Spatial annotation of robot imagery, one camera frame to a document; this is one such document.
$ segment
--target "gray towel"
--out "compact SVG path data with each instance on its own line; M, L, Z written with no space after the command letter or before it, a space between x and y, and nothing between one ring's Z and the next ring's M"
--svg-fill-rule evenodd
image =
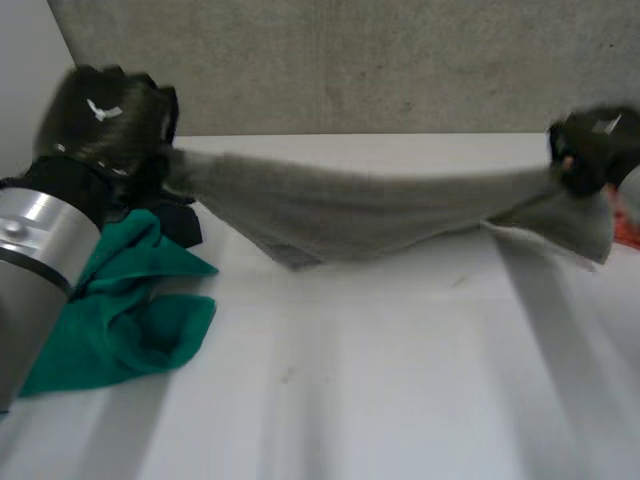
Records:
M378 257L486 221L600 263L613 239L606 198L573 199L546 168L409 178L232 154L172 156L170 190L195 197L291 268Z

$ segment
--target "white tabletop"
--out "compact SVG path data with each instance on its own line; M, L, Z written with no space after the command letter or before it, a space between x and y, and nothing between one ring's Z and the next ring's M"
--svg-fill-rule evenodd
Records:
M178 143L333 166L361 159L380 173L412 163L425 173L434 151L435 174L447 159L456 171L546 162L542 135ZM166 288L218 302L201 351L171 375L18 402L0 429L0 479L640 477L640 330L629 321L640 301L622 306L619 290L605 291L637 285L633 254L615 252L625 269L588 272L478 229L291 273L197 211L205 244L194 252L220 274ZM611 304L622 326L595 313Z

